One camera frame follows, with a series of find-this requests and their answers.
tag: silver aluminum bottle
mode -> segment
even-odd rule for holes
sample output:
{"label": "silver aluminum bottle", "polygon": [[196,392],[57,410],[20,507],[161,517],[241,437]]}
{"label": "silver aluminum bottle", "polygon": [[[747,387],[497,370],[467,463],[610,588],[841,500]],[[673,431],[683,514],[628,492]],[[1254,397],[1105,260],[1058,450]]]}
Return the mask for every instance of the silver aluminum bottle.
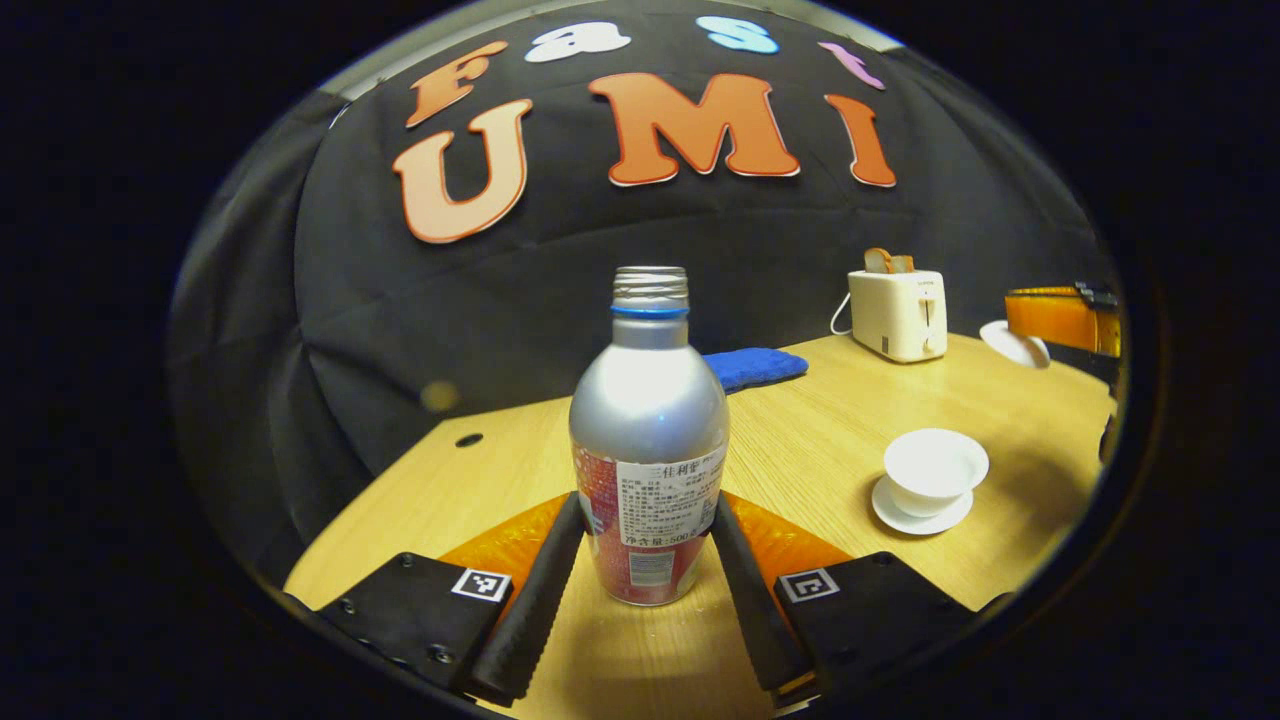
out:
{"label": "silver aluminum bottle", "polygon": [[579,496],[605,591],[664,605],[696,577],[728,450],[728,405],[689,345],[684,268],[618,268],[611,311],[613,342],[570,406]]}

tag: white cup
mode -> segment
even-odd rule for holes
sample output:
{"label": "white cup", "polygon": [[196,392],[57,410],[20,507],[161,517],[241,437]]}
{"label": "white cup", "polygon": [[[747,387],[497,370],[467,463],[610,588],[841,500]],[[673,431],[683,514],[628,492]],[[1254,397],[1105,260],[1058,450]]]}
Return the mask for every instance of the white cup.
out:
{"label": "white cup", "polygon": [[987,477],[989,460],[978,441],[955,430],[924,428],[884,451],[890,497],[908,515],[932,518]]}

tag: orange object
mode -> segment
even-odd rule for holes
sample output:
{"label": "orange object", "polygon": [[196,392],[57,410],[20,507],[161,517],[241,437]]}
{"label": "orange object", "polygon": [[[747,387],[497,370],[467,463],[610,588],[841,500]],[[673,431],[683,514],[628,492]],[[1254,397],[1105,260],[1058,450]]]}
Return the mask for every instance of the orange object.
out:
{"label": "orange object", "polygon": [[609,168],[609,181],[627,187],[668,181],[680,164],[658,143],[660,133],[700,174],[716,169],[724,131],[733,150],[724,165],[740,176],[788,177],[800,160],[787,152],[769,106],[769,83],[751,76],[712,76],[695,105],[684,92],[652,73],[621,73],[586,86],[613,108],[621,160]]}
{"label": "orange object", "polygon": [[860,183],[878,187],[893,187],[897,176],[884,160],[879,136],[876,133],[876,111],[867,105],[842,95],[823,95],[823,100],[840,113],[852,146],[854,161],[849,172]]}
{"label": "orange object", "polygon": [[516,603],[516,597],[529,580],[529,571],[534,566],[538,551],[547,541],[567,497],[568,493],[564,493],[535,505],[439,557],[442,562],[511,575],[511,598],[502,609],[494,628],[502,624],[511,606]]}
{"label": "orange object", "polygon": [[467,129],[484,137],[489,181],[470,200],[454,200],[445,187],[444,149],[453,131],[438,132],[401,152],[392,169],[401,177],[404,222],[422,242],[454,242],[497,223],[525,193],[529,163],[521,118],[532,100],[512,100],[471,119]]}
{"label": "orange object", "polygon": [[408,120],[404,122],[404,127],[415,128],[422,120],[466,97],[475,87],[458,83],[483,76],[489,69],[489,56],[497,55],[506,49],[506,40],[495,40],[479,50],[467,53],[438,70],[422,76],[417,82],[408,86],[410,90],[417,91],[417,108],[410,115]]}
{"label": "orange object", "polygon": [[[755,557],[755,565],[760,569],[764,585],[769,588],[771,594],[778,575],[827,568],[854,559],[852,555],[781,515],[730,492],[721,491],[721,493],[737,518],[739,528],[746,537],[751,556]],[[778,612],[790,628],[791,621],[782,611],[777,594],[773,594],[773,603],[778,606]]]}
{"label": "orange object", "polygon": [[1078,288],[1015,290],[1005,296],[1005,313],[1012,333],[1120,356],[1120,315],[1089,307]]}

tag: white plate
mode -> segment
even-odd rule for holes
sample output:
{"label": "white plate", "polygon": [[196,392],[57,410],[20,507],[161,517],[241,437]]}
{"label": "white plate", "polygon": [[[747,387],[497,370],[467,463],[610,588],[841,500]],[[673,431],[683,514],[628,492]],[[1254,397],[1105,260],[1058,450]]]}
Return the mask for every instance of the white plate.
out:
{"label": "white plate", "polygon": [[884,524],[895,530],[901,530],[913,536],[932,536],[960,524],[969,510],[973,509],[973,491],[961,495],[946,510],[932,518],[916,518],[908,515],[893,505],[893,498],[888,495],[888,484],[893,482],[888,475],[883,475],[872,491],[872,507]]}
{"label": "white plate", "polygon": [[992,320],[978,331],[992,350],[1027,368],[1048,368],[1048,347],[1038,337],[1020,336],[1009,329],[1009,320]]}

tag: blue letter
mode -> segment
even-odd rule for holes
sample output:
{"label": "blue letter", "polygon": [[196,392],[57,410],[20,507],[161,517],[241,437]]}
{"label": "blue letter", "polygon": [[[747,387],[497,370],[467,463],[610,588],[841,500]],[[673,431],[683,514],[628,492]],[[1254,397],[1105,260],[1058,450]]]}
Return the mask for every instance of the blue letter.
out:
{"label": "blue letter", "polygon": [[769,31],[755,23],[718,15],[704,15],[695,22],[698,27],[712,32],[708,36],[712,42],[730,50],[748,50],[763,55],[778,51],[778,44],[769,38]]}

